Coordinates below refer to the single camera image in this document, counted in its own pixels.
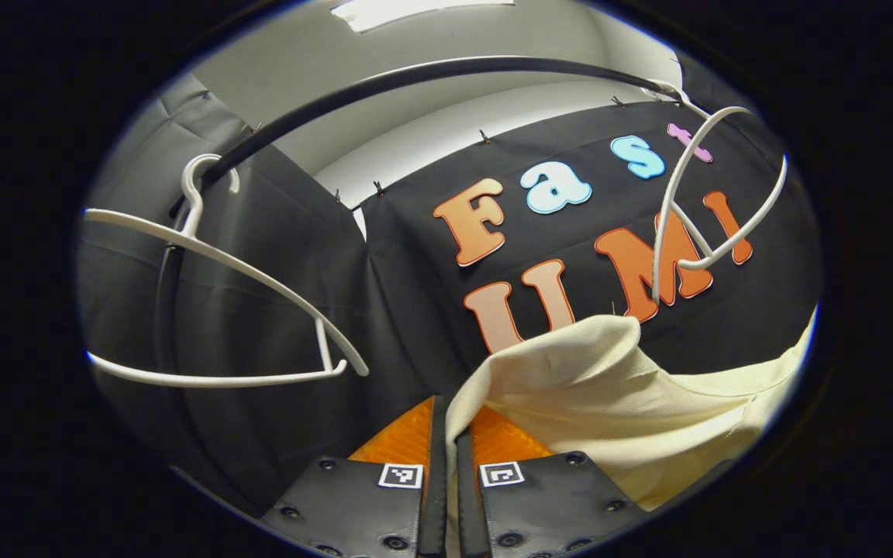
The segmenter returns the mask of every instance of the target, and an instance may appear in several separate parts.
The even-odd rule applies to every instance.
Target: cream fabric
[[[493,354],[446,410],[451,556],[457,436],[482,405],[555,453],[587,453],[641,508],[662,505],[745,451],[779,409],[808,352],[815,313],[775,360],[674,375],[639,349],[635,318],[593,315]]]

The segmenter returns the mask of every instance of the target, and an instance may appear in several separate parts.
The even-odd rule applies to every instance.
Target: orange gripper pad
[[[432,440],[432,430],[433,397],[429,397],[397,417],[347,459],[366,463],[422,465],[422,492],[425,494],[425,486],[429,481],[429,441]]]
[[[471,421],[471,452],[475,467],[553,455],[536,438],[487,406]]]

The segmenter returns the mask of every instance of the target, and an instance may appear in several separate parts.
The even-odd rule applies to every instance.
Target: fluorescent light
[[[386,22],[444,8],[514,4],[515,0],[350,0],[330,11],[351,29],[362,33]]]

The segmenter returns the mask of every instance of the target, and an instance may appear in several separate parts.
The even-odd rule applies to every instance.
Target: orange letter
[[[485,198],[485,195],[501,193],[502,184],[496,180],[484,179],[433,209],[433,216],[447,223],[453,239],[460,247],[460,252],[457,252],[458,265],[465,267],[474,264],[505,243],[504,234],[488,232],[483,225],[484,222],[491,222],[492,225],[499,226],[505,219],[497,202],[492,198]],[[476,209],[471,205],[474,200],[478,200]]]
[[[654,218],[654,228],[659,225],[660,213]],[[647,287],[653,286],[653,248],[635,236],[629,229],[610,230],[595,240],[595,251],[612,260],[619,274],[628,308],[625,315],[634,315],[645,322],[657,314],[657,305],[647,296]],[[681,297],[694,297],[712,286],[709,270],[687,270],[678,267],[679,259],[698,260],[687,230],[673,212],[667,218],[664,234],[664,253],[660,261],[660,300],[667,306],[674,304],[674,270],[681,275]]]
[[[563,272],[564,262],[552,259],[534,265],[522,274],[522,282],[535,287],[536,293],[543,301],[543,310],[546,311],[546,318],[550,320],[551,332],[574,324],[571,303],[568,303],[564,284],[560,282],[560,273]],[[481,335],[484,336],[484,344],[490,354],[498,353],[499,350],[507,349],[523,340],[515,329],[515,320],[508,305],[511,293],[512,286],[500,281],[485,285],[464,297],[464,307],[478,317]]]
[[[702,204],[705,204],[706,208],[711,209],[715,213],[715,217],[719,219],[719,222],[722,223],[722,228],[726,231],[726,236],[732,238],[733,234],[740,230],[740,224],[736,222],[733,211],[729,209],[726,195],[721,191],[713,191],[706,195],[705,200],[702,200]],[[743,262],[750,259],[751,255],[753,255],[753,246],[750,246],[749,241],[745,238],[733,247],[733,261],[736,262],[736,265],[742,265]]]

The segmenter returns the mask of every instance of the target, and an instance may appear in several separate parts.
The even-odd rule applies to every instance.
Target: clothes hanger
[[[708,241],[705,240],[705,237],[702,236],[702,233],[699,232],[698,227],[688,218],[687,213],[684,213],[684,209],[681,209],[681,206],[674,201],[674,196],[677,194],[678,184],[681,183],[681,177],[684,176],[684,169],[688,168],[688,162],[691,161],[691,156],[695,154],[695,149],[698,148],[699,143],[704,140],[705,135],[709,134],[709,131],[715,127],[715,124],[719,124],[722,121],[722,118],[729,116],[730,114],[736,114],[740,112],[745,112],[746,114],[753,114],[746,108],[741,106],[727,106],[726,108],[720,109],[716,111],[715,114],[708,114],[704,110],[695,106],[695,103],[691,102],[691,98],[688,97],[688,93],[685,93],[680,88],[676,88],[672,84],[668,84],[666,81],[660,81],[660,79],[650,79],[650,81],[654,82],[654,84],[665,86],[665,88],[672,88],[674,91],[681,96],[681,103],[684,106],[687,106],[688,109],[695,111],[702,118],[705,118],[705,122],[702,123],[702,126],[698,128],[698,131],[695,132],[694,136],[691,138],[691,141],[688,142],[688,145],[685,146],[684,152],[681,153],[681,158],[678,160],[677,166],[674,166],[674,172],[671,174],[670,181],[667,182],[667,190],[664,191],[664,201],[663,204],[660,205],[660,215],[662,215],[662,226],[659,226],[657,229],[656,239],[654,240],[653,245],[653,301],[656,305],[660,304],[660,258],[663,256],[663,248],[664,248],[664,234],[667,231],[667,220],[663,218],[663,215],[667,215],[667,210],[673,211],[675,215],[681,220],[684,228],[688,231],[688,234],[691,234],[691,238],[694,238],[695,243],[698,244],[699,248],[702,248],[702,253],[705,254],[705,257],[699,259],[698,261],[691,261],[687,259],[678,260],[678,266],[681,269],[688,270],[698,270],[705,269],[712,264],[715,264],[716,261],[719,261],[720,257],[723,257],[726,252],[729,252],[733,249],[733,247],[740,242],[743,238],[747,236],[747,234],[751,233],[752,230],[756,228],[756,226],[760,225],[761,220],[767,216],[767,213],[770,209],[773,208],[774,204],[777,202],[777,198],[781,194],[781,190],[784,188],[784,180],[787,179],[788,176],[788,156],[784,155],[781,162],[781,172],[777,177],[777,183],[774,184],[773,190],[771,190],[770,195],[768,195],[767,200],[763,202],[763,205],[757,210],[756,213],[744,223],[743,226],[740,227],[740,230],[737,230],[722,245],[715,248],[714,250],[709,245]]]
[[[88,353],[89,360],[99,370],[109,372],[109,374],[117,377],[139,381],[142,384],[166,385],[170,386],[170,388],[252,388],[253,386],[263,385],[298,384],[298,382],[303,381],[338,377],[347,368],[348,360],[358,375],[366,377],[369,374],[369,370],[360,354],[354,349],[352,343],[345,338],[343,333],[329,320],[326,320],[326,316],[320,313],[315,306],[312,306],[308,301],[298,296],[295,291],[288,289],[288,287],[277,282],[277,280],[270,275],[266,275],[266,273],[256,267],[236,257],[231,257],[226,252],[219,250],[219,248],[210,246],[195,238],[195,230],[198,229],[199,219],[202,219],[202,196],[195,188],[195,169],[202,163],[219,161],[219,158],[219,155],[214,154],[199,155],[189,161],[188,165],[184,166],[184,172],[181,173],[181,191],[188,199],[189,211],[188,219],[185,220],[181,232],[169,229],[166,226],[157,225],[155,222],[149,222],[146,219],[137,218],[134,215],[111,212],[108,209],[85,209],[84,219],[86,222],[105,222],[109,223],[109,225],[124,227],[124,229],[133,229],[138,233],[144,233],[147,236],[153,236],[168,243],[176,244],[185,250],[194,251],[257,280],[280,293],[288,300],[293,301],[295,306],[306,311],[315,320],[315,336],[319,342],[319,356],[322,357],[323,370],[304,372],[303,374],[271,375],[270,377],[185,377],[184,375],[159,374],[159,372],[124,367],[122,364],[110,363],[109,360],[104,360],[104,358],[92,353]],[[230,194],[236,195],[240,191],[240,177],[235,169],[231,169],[228,174]],[[340,349],[347,356],[347,359],[340,360],[336,367],[333,366],[332,357],[329,355],[329,344],[326,342],[327,333],[329,333],[329,336],[332,336],[336,345],[340,346]]]

